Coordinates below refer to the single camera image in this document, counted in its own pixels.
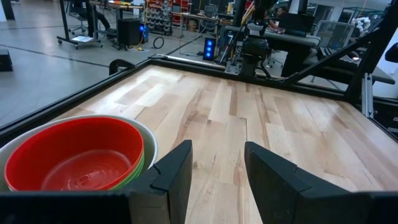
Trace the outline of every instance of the green bowl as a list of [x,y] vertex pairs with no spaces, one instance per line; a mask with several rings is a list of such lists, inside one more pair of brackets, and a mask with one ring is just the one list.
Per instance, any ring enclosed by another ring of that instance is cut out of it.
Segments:
[[141,156],[141,158],[139,160],[139,163],[138,163],[137,167],[125,179],[120,181],[118,184],[116,184],[110,190],[118,190],[121,187],[123,187],[124,185],[126,185],[128,182],[130,182],[133,179],[135,179],[136,177],[138,177],[139,174],[142,171],[142,168],[144,167],[144,161],[145,161],[145,153],[142,152],[142,156]]

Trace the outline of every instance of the wood plank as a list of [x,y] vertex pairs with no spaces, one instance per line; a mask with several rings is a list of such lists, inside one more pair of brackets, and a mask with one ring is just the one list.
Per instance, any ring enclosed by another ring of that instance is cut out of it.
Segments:
[[246,141],[347,190],[398,190],[398,144],[345,102],[149,66],[58,118],[92,113],[148,126],[158,159],[193,140],[187,223],[261,223]]

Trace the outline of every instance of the concrete floor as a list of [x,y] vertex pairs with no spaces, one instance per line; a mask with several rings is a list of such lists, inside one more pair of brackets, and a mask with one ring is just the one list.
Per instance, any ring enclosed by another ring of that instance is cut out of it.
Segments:
[[[14,68],[13,72],[0,73],[0,126],[106,78],[109,63],[117,58],[138,63],[154,54],[175,51],[170,55],[201,60],[184,53],[203,51],[205,35],[196,39],[199,34],[184,31],[185,36],[180,40],[180,30],[174,29],[172,36],[164,37],[161,49],[153,49],[153,40],[159,35],[150,34],[148,43],[143,45],[146,52],[117,51],[106,39],[102,41],[103,48],[93,45],[76,50],[72,44],[57,42],[57,35],[65,35],[59,2],[21,0],[13,9],[16,20],[0,23],[0,48],[10,51]],[[103,12],[114,27],[114,12]],[[67,20],[69,26],[80,23],[69,16]],[[285,52],[274,57],[284,62]],[[281,69],[276,65],[269,71],[279,75]],[[311,83],[311,79],[307,77],[302,82]],[[346,88],[344,84],[322,78],[316,78],[311,84]]]

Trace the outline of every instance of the red bowl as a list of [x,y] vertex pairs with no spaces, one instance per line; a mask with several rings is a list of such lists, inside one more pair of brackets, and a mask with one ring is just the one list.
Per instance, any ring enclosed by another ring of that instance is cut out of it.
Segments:
[[12,190],[108,190],[138,165],[143,146],[140,132],[124,121],[74,119],[23,142],[4,176]]

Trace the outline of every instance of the stacked bowls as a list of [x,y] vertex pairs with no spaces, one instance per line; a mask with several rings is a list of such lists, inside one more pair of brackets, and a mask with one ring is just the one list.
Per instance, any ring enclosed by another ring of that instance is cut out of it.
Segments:
[[105,115],[61,119],[0,149],[0,190],[120,189],[152,166],[157,152],[155,136],[137,121]]

